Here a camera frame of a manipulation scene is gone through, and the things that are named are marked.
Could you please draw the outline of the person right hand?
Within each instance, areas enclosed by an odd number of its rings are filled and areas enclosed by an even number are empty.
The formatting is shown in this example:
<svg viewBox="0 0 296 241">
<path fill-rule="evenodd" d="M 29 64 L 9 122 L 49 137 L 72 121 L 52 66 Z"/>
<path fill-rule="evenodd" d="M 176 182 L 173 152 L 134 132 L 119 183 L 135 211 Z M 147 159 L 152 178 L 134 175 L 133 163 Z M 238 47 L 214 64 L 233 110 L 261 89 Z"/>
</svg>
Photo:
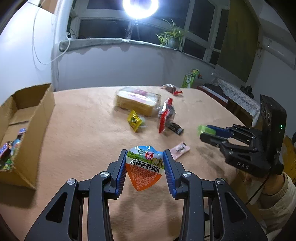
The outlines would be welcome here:
<svg viewBox="0 0 296 241">
<path fill-rule="evenodd" d="M 274 195 L 277 192 L 279 192 L 282 189 L 285 182 L 285 178 L 283 174 L 281 175 L 268 174 L 263 178 L 257 178 L 248 173 L 245 173 L 244 175 L 245 175 L 245 179 L 244 179 L 245 184 L 251 184 L 252 181 L 258 181 L 261 184 L 264 183 L 262 193 L 266 195 Z"/>
</svg>

